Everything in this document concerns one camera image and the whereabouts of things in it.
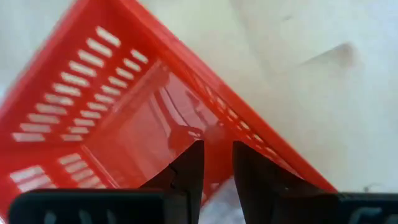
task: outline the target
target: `white surface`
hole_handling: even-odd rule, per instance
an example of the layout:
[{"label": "white surface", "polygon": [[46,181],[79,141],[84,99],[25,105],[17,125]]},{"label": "white surface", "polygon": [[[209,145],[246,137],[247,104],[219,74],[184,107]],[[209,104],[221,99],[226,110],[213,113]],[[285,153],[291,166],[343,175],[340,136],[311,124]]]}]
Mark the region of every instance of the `white surface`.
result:
[{"label": "white surface", "polygon": [[[0,2],[0,93],[70,2]],[[397,1],[142,2],[339,190],[398,192]]]}]

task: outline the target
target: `plastic basket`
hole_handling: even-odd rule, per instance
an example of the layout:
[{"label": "plastic basket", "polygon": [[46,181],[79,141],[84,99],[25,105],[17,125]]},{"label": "plastic basket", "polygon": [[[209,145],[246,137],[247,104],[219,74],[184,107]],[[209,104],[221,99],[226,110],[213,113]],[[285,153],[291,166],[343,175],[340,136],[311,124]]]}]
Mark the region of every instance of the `plastic basket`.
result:
[{"label": "plastic basket", "polygon": [[238,139],[334,190],[132,0],[74,4],[10,90],[0,128],[3,217],[35,188],[139,187],[196,139],[205,140],[204,200],[231,177]]}]

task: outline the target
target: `black plastic piece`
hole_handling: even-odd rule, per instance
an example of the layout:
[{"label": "black plastic piece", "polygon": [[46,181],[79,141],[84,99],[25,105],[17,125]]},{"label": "black plastic piece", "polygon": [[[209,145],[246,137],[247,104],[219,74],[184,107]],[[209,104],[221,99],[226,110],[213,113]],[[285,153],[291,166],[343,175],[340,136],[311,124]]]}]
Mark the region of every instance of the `black plastic piece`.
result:
[{"label": "black plastic piece", "polygon": [[144,188],[162,188],[185,192],[188,200],[190,223],[199,221],[201,193],[205,170],[205,144],[195,141],[162,172],[146,182]]},{"label": "black plastic piece", "polygon": [[204,145],[196,141],[139,189],[35,190],[9,209],[10,224],[198,223]]},{"label": "black plastic piece", "polygon": [[397,194],[328,194],[242,142],[233,168],[247,224],[398,223]]},{"label": "black plastic piece", "polygon": [[35,190],[18,197],[9,211],[10,224],[171,224],[187,219],[185,194],[143,190]]}]

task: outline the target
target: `red plastic basket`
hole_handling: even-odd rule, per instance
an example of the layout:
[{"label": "red plastic basket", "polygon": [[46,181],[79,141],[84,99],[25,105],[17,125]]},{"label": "red plastic basket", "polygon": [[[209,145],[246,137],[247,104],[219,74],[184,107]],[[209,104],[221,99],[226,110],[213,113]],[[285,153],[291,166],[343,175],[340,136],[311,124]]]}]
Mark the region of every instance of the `red plastic basket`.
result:
[{"label": "red plastic basket", "polygon": [[139,187],[196,139],[205,140],[204,200],[231,177],[238,139],[334,190],[132,0],[78,1],[9,92],[0,128],[3,217],[34,188]]}]

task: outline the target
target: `ventilation slot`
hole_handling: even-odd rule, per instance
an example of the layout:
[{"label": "ventilation slot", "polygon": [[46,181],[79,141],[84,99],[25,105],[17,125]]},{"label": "ventilation slot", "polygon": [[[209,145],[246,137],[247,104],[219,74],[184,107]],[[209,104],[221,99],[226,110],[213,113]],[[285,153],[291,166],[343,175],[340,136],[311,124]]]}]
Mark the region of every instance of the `ventilation slot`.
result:
[{"label": "ventilation slot", "polygon": [[42,114],[28,114],[28,119],[35,123],[59,124],[60,120],[56,116]]},{"label": "ventilation slot", "polygon": [[83,168],[86,168],[86,167],[88,167],[88,165],[85,161],[79,161],[74,164],[70,164],[70,165],[66,166],[65,170],[71,174],[71,173],[74,173],[74,172],[81,170]]},{"label": "ventilation slot", "polygon": [[87,45],[89,46],[89,48],[97,51],[100,54],[103,54],[107,57],[112,57],[112,50],[107,48],[106,46],[98,43],[97,41],[89,38],[86,41]]},{"label": "ventilation slot", "polygon": [[66,96],[57,96],[50,93],[45,93],[44,98],[49,103],[56,103],[65,106],[73,105],[73,100]]},{"label": "ventilation slot", "polygon": [[233,110],[228,110],[229,115],[231,115],[233,118],[237,119],[238,115],[233,111]]},{"label": "ventilation slot", "polygon": [[140,62],[148,63],[148,58],[147,58],[145,55],[141,54],[141,53],[140,53],[139,51],[137,51],[137,50],[132,49],[132,50],[131,50],[131,55],[132,55],[135,59],[139,60]]},{"label": "ventilation slot", "polygon": [[278,154],[276,154],[276,152],[275,152],[274,150],[272,150],[270,147],[266,147],[266,149],[267,149],[267,151],[268,151],[269,153],[271,153],[272,155],[278,156]]},{"label": "ventilation slot", "polygon": [[19,184],[18,188],[21,192],[27,192],[28,190],[33,190],[49,183],[51,183],[50,177],[47,175],[42,175],[28,182],[24,182],[23,184]]},{"label": "ventilation slot", "polygon": [[209,96],[212,98],[213,97],[213,92],[210,90],[208,86],[206,86],[206,91],[209,94]]},{"label": "ventilation slot", "polygon": [[134,75],[133,74],[131,74],[131,73],[129,73],[128,71],[126,71],[126,70],[124,70],[124,69],[121,69],[121,68],[116,68],[116,73],[118,74],[118,75],[120,75],[121,77],[123,77],[123,78],[127,78],[127,79],[129,79],[129,80],[132,80],[133,78],[134,78]]},{"label": "ventilation slot", "polygon": [[78,77],[76,75],[71,75],[69,73],[66,72],[61,72],[61,77],[63,79],[63,81],[67,82],[67,83],[72,83],[75,85],[80,85],[83,87],[88,87],[90,84],[88,83],[87,80],[85,80],[82,77]]},{"label": "ventilation slot", "polygon": [[198,84],[199,88],[201,89],[205,89],[205,87],[203,86],[203,83],[200,81],[200,79],[198,77],[194,77],[196,83]]},{"label": "ventilation slot", "polygon": [[221,108],[223,108],[225,110],[225,108],[226,108],[225,103],[220,97],[217,97],[217,102],[221,106]]},{"label": "ventilation slot", "polygon": [[96,119],[100,119],[101,118],[101,114],[99,112],[94,112],[94,111],[80,111],[80,114],[82,117],[85,118],[96,118]]},{"label": "ventilation slot", "polygon": [[95,73],[95,70],[92,68],[89,68],[87,66],[84,66],[82,64],[79,64],[74,61],[69,61],[69,67],[75,72],[79,72],[84,75],[88,75],[89,77],[96,77],[97,74]]},{"label": "ventilation slot", "polygon": [[36,109],[40,113],[52,113],[52,114],[60,114],[60,115],[66,115],[67,111],[65,108],[59,107],[59,106],[53,106],[53,105],[45,105],[42,103],[37,103],[36,104]]},{"label": "ventilation slot", "polygon": [[81,95],[80,90],[75,87],[66,86],[66,85],[62,85],[59,83],[54,83],[53,87],[57,93],[68,94],[71,96],[80,96]]},{"label": "ventilation slot", "polygon": [[21,129],[25,132],[35,132],[35,133],[50,133],[51,128],[46,124],[28,124],[22,123],[19,125]]},{"label": "ventilation slot", "polygon": [[240,123],[241,123],[242,128],[250,130],[249,126],[245,122],[241,121]]},{"label": "ventilation slot", "polygon": [[99,111],[107,111],[108,110],[108,108],[105,105],[102,105],[99,103],[88,102],[87,106],[92,110],[99,110]]},{"label": "ventilation slot", "polygon": [[85,169],[83,171],[78,172],[77,174],[73,174],[72,179],[74,181],[79,182],[87,177],[92,176],[92,175],[94,175],[94,172],[91,169]]},{"label": "ventilation slot", "polygon": [[198,138],[200,137],[200,134],[194,133],[192,131],[189,131],[188,134],[191,135],[191,136],[194,136],[194,137],[198,137]]},{"label": "ventilation slot", "polygon": [[97,186],[95,186],[96,189],[105,189],[106,186],[104,184],[99,184]]},{"label": "ventilation slot", "polygon": [[102,39],[108,41],[109,43],[111,43],[111,44],[113,44],[113,45],[115,45],[117,47],[120,47],[121,42],[120,42],[119,38],[117,38],[115,35],[113,35],[110,32],[108,32],[106,29],[98,26],[95,29],[95,31],[97,32],[97,34],[100,37],[102,37]]},{"label": "ventilation slot", "polygon": [[264,143],[264,141],[258,136],[257,134],[253,134],[254,138],[257,139],[257,141]]},{"label": "ventilation slot", "polygon": [[103,103],[114,103],[114,99],[112,97],[104,96],[98,93],[94,95],[94,98]]},{"label": "ventilation slot", "polygon": [[41,166],[32,166],[23,170],[12,172],[10,177],[14,182],[20,182],[21,180],[40,174],[44,174],[44,170],[41,168]]},{"label": "ventilation slot", "polygon": [[72,134],[88,134],[89,130],[86,127],[69,127],[69,132]]},{"label": "ventilation slot", "polygon": [[130,61],[127,58],[123,59],[123,63],[124,63],[125,66],[133,69],[134,71],[137,71],[137,72],[141,71],[141,67],[139,65],[137,65],[136,63]]},{"label": "ventilation slot", "polygon": [[43,188],[46,188],[46,189],[56,189],[57,186],[55,186],[55,184],[50,184],[50,185],[44,186]]},{"label": "ventilation slot", "polygon": [[64,141],[82,141],[83,138],[78,134],[61,134]]},{"label": "ventilation slot", "polygon": [[79,183],[79,187],[81,188],[89,188],[89,187],[94,187],[95,185],[99,184],[100,178],[98,178],[97,176],[94,176],[84,182]]},{"label": "ventilation slot", "polygon": [[77,153],[74,153],[74,154],[70,154],[70,155],[59,158],[58,162],[62,165],[65,165],[65,164],[69,164],[71,162],[76,162],[79,160],[81,160],[80,155]]},{"label": "ventilation slot", "polygon": [[120,90],[117,90],[115,88],[112,88],[112,87],[109,87],[106,85],[101,86],[101,88],[104,91],[104,93],[108,93],[108,94],[116,95],[116,96],[120,95]]},{"label": "ventilation slot", "polygon": [[13,133],[12,137],[17,142],[41,142],[44,141],[44,136],[37,133]]},{"label": "ventilation slot", "polygon": [[73,122],[75,122],[75,125],[77,126],[91,126],[91,127],[95,126],[94,121],[90,119],[75,118]]},{"label": "ventilation slot", "polygon": [[80,59],[82,59],[85,62],[92,63],[93,65],[96,65],[101,68],[104,67],[104,60],[88,53],[85,50],[79,50],[77,54],[79,55]]},{"label": "ventilation slot", "polygon": [[109,77],[108,80],[109,80],[113,85],[116,85],[116,86],[119,86],[119,87],[122,87],[122,88],[127,88],[127,83],[124,82],[124,81],[122,81],[122,80],[120,80],[120,79],[117,79],[117,78],[115,78],[115,77]]}]

